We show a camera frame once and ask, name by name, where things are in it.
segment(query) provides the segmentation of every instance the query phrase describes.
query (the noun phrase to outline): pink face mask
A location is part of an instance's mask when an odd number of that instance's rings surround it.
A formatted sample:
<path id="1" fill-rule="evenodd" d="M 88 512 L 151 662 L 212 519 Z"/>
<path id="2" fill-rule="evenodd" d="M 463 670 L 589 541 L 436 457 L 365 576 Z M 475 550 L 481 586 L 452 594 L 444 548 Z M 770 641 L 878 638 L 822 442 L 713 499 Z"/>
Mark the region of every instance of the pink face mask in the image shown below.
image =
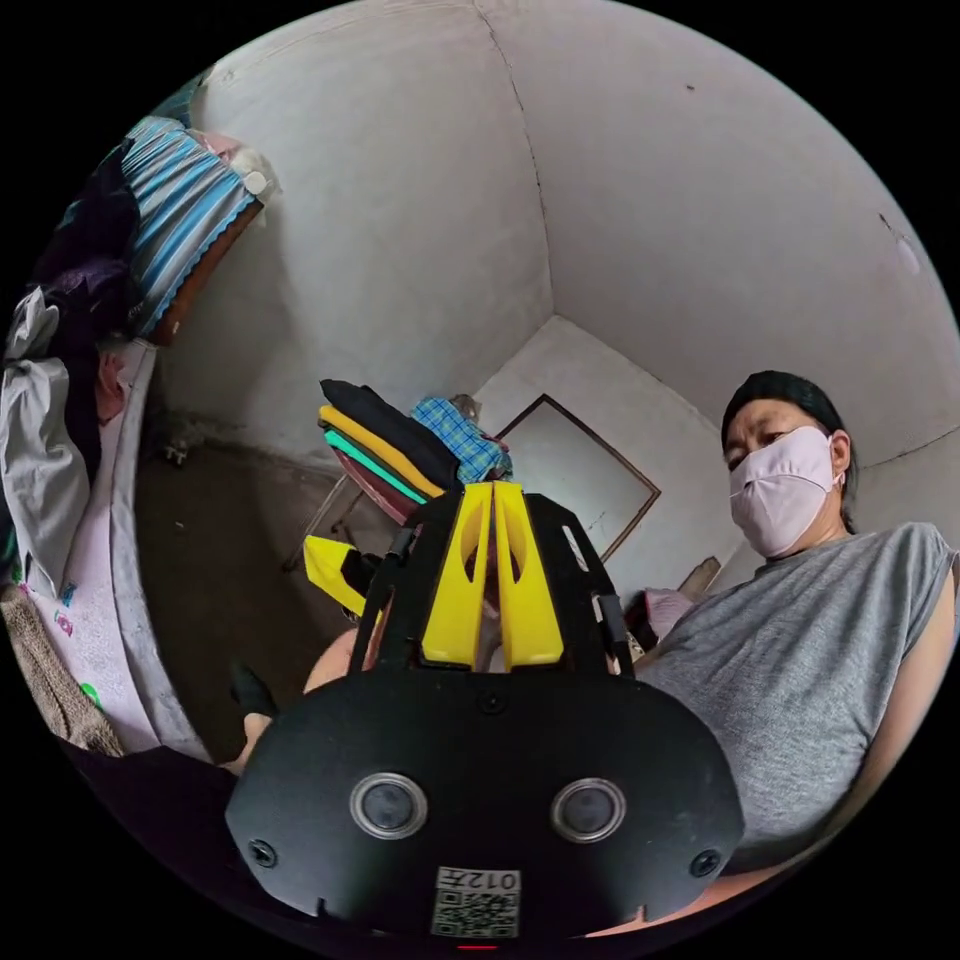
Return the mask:
<path id="1" fill-rule="evenodd" d="M 798 427 L 730 475 L 733 522 L 757 553 L 779 557 L 810 529 L 843 476 L 833 476 L 830 438 L 817 427 Z"/>

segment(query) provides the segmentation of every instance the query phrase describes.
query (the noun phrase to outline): white bedsheet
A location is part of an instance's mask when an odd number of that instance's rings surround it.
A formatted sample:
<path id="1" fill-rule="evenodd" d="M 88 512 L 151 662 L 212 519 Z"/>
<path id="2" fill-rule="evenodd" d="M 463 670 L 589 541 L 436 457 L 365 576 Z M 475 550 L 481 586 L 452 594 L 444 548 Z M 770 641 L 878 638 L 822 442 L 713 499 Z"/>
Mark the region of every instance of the white bedsheet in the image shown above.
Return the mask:
<path id="1" fill-rule="evenodd" d="M 122 413 L 101 428 L 102 458 L 67 561 L 59 600 L 24 585 L 71 676 L 130 752 L 163 744 L 209 760 L 167 677 L 140 585 L 133 514 L 140 430 L 156 362 L 137 340 L 122 350 Z"/>

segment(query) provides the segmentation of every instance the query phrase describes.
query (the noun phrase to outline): qr code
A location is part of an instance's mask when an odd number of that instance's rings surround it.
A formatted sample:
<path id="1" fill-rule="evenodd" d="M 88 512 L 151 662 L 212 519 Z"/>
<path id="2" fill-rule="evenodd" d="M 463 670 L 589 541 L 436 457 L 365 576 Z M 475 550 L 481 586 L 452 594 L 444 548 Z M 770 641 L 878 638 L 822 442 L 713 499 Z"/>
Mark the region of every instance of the qr code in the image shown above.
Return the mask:
<path id="1" fill-rule="evenodd" d="M 518 874 L 512 871 L 441 870 L 431 928 L 435 935 L 516 937 L 519 926 Z"/>

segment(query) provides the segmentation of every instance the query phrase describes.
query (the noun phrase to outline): screw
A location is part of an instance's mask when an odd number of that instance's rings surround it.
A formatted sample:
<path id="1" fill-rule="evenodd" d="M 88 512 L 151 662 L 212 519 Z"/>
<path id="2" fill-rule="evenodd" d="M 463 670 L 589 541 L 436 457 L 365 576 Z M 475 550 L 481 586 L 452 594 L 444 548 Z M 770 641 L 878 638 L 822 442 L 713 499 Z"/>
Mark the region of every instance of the screw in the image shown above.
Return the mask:
<path id="1" fill-rule="evenodd" d="M 251 840 L 250 843 L 247 844 L 247 848 L 250 850 L 250 856 L 253 857 L 253 862 L 258 867 L 269 870 L 271 867 L 277 865 L 277 851 L 265 840 Z"/>
<path id="2" fill-rule="evenodd" d="M 493 716 L 507 709 L 507 698 L 493 690 L 485 690 L 477 697 L 477 706 L 481 713 Z"/>
<path id="3" fill-rule="evenodd" d="M 690 872 L 699 878 L 708 877 L 720 866 L 720 854 L 716 850 L 704 850 L 690 864 Z"/>

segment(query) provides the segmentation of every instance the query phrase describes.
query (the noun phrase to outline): woman's forehead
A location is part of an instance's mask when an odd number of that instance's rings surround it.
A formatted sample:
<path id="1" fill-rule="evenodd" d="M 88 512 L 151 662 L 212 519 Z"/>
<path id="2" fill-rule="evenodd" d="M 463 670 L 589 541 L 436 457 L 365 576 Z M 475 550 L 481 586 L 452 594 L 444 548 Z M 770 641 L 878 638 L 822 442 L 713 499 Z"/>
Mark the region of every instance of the woman's forehead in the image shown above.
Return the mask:
<path id="1" fill-rule="evenodd" d="M 731 421 L 727 442 L 735 443 L 758 430 L 773 426 L 799 426 L 812 422 L 812 417 L 786 400 L 751 400 Z"/>

